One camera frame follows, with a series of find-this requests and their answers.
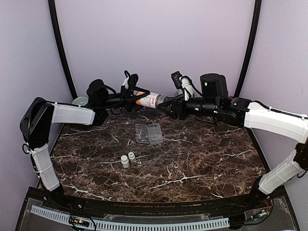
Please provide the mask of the orange pill bottle grey cap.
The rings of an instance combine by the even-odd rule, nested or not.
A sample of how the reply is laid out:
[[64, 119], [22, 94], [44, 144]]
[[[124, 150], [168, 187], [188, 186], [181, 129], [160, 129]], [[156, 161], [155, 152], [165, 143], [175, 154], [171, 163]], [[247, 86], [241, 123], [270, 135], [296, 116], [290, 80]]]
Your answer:
[[143, 97], [141, 99], [138, 99], [136, 101], [137, 104], [142, 105], [144, 107], [149, 107], [149, 108], [154, 108], [157, 109], [156, 107], [156, 99], [158, 97], [158, 93], [150, 93], [148, 96]]

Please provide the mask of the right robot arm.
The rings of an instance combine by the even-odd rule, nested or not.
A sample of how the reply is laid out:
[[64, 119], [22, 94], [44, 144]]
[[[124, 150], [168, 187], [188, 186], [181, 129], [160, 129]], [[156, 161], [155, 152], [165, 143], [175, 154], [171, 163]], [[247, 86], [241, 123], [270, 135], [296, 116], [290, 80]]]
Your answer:
[[209, 116], [238, 128], [255, 128], [279, 134], [297, 141], [291, 154], [269, 173], [254, 183], [245, 204], [257, 208], [264, 197], [308, 169], [308, 117], [266, 106], [259, 101], [229, 97], [226, 78], [219, 74], [204, 74], [200, 77], [199, 97], [191, 79], [175, 72], [171, 78], [182, 94], [158, 105], [158, 109], [171, 118], [184, 120], [189, 115]]

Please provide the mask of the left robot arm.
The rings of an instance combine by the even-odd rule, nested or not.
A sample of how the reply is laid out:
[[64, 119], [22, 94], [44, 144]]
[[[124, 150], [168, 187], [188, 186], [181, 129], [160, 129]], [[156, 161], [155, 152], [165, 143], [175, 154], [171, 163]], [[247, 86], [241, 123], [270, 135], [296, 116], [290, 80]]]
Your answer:
[[20, 122], [20, 130], [25, 143], [23, 151], [29, 154], [34, 172], [39, 176], [42, 186], [49, 192], [49, 202], [58, 210], [68, 206], [68, 199], [60, 192], [63, 188], [56, 175], [51, 160], [55, 145], [49, 145], [53, 124], [100, 126], [108, 117], [109, 109], [126, 108], [132, 111], [136, 101], [150, 94], [149, 90], [137, 86], [138, 77], [132, 75], [127, 83], [115, 92], [101, 79], [92, 81], [87, 89], [88, 101], [85, 105], [59, 103], [36, 97]]

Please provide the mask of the clear plastic pill organizer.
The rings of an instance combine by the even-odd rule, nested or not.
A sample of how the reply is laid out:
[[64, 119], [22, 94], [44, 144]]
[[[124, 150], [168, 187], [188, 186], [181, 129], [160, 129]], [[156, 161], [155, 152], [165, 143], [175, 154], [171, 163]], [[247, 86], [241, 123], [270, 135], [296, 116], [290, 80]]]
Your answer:
[[136, 124], [136, 142], [141, 144], [160, 144], [163, 142], [163, 135], [159, 124]]

